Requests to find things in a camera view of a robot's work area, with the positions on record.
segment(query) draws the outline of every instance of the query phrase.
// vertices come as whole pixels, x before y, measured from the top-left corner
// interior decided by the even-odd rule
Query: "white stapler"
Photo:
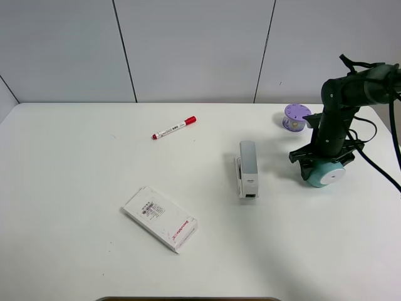
[[[259,197],[258,165],[256,162],[256,148],[253,141],[239,143],[239,158],[235,158],[237,172],[238,196],[241,199]]]

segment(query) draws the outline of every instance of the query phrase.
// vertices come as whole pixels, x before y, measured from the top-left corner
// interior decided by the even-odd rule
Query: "table surface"
[[[37,103],[0,125],[0,299],[276,297],[400,300],[398,191],[358,154],[309,187],[288,152],[285,105]],[[309,105],[320,112],[321,105]],[[151,135],[187,117],[171,135]],[[391,135],[365,152],[398,181]],[[367,139],[369,124],[352,126]],[[256,143],[259,199],[237,198],[233,158]],[[176,255],[120,212],[149,185],[199,220]]]

